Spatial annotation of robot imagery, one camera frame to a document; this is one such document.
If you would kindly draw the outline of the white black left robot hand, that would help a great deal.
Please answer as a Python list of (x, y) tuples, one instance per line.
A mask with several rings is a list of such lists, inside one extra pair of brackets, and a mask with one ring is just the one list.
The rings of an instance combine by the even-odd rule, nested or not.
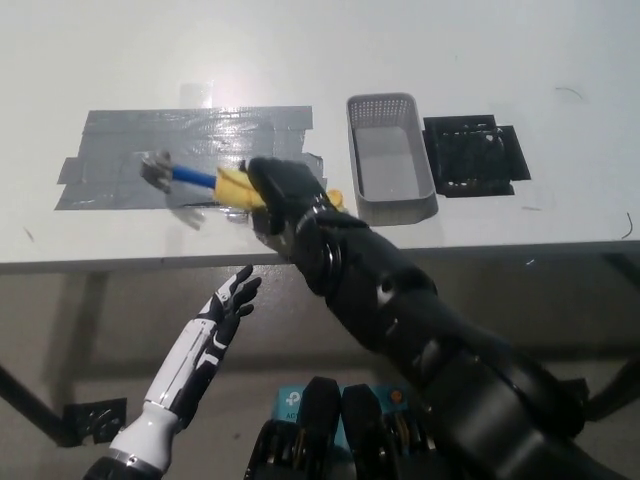
[(261, 282), (251, 265), (229, 277), (185, 324), (165, 357), (145, 400), (176, 415), (181, 430), (193, 420), (241, 319), (252, 313)]

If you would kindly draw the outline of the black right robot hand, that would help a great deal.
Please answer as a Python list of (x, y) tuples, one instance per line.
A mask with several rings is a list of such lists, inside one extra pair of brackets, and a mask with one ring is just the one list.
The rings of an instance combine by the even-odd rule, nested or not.
[(328, 209), (328, 196), (304, 163), (256, 157), (245, 170), (265, 203), (251, 212), (254, 233), (264, 245), (289, 260), (299, 222), (313, 209)]

